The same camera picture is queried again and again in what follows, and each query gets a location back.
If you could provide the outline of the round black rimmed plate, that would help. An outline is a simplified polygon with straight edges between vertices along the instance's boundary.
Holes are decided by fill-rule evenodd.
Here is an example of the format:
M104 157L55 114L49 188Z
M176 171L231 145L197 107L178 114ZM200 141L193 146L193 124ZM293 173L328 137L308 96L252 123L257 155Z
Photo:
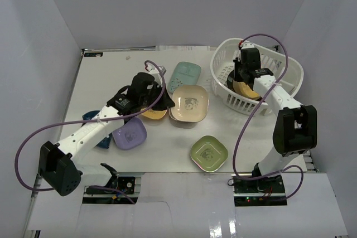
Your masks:
M233 81L234 81L234 70L231 71L230 74L228 75L226 84L227 84L227 87L228 87L231 91L235 92L235 91L233 90Z

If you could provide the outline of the orange square panda plate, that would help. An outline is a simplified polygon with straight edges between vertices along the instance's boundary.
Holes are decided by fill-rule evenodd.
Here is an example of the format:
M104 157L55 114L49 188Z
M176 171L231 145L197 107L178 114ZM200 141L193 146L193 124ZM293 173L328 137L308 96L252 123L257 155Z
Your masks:
M252 90L246 83L233 81L233 90L248 99L257 100L260 98L260 95Z

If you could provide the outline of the cream square panda plate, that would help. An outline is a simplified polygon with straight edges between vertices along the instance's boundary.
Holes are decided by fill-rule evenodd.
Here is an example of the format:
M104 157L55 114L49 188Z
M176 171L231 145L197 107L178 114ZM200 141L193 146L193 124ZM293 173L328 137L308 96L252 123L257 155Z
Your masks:
M198 85L184 85L172 94L175 102L173 109L181 113L191 113L205 119L209 108L209 94L206 89Z

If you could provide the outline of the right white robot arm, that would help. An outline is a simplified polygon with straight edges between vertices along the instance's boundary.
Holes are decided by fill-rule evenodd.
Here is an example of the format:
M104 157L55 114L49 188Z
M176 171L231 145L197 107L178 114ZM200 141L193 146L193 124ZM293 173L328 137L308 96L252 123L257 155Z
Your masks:
M260 52L254 45L240 45L239 51L234 60L234 83L245 83L276 115L273 148L252 171L252 187L263 193L272 186L270 177L277 176L293 159L316 147L317 110L295 100L270 69L261 67Z

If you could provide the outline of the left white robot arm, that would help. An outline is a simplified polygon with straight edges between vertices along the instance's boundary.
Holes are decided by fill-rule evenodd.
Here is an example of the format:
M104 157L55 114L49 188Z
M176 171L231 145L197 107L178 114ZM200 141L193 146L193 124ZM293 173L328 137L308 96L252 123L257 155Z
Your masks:
M130 86L118 91L93 121L85 123L72 135L41 146L38 172L60 195L67 196L79 184L99 186L104 192L117 189L114 168L100 163L83 164L84 157L110 133L122 127L143 108L165 110L174 106L165 89L162 71L157 68L139 72Z

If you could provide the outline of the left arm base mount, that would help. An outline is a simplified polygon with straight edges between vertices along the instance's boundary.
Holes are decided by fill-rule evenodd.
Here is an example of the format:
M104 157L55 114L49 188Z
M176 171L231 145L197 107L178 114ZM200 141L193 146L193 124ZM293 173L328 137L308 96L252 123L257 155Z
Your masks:
M86 188L83 195L83 204L96 205L132 205L138 200L135 177L117 177L106 185L116 191Z

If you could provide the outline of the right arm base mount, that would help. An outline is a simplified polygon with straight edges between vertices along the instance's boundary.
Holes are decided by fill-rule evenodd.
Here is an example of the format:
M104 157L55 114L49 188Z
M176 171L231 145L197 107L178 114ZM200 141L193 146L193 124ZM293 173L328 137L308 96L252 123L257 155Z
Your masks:
M233 176L227 181L233 188L235 207L287 206L282 176L244 181Z

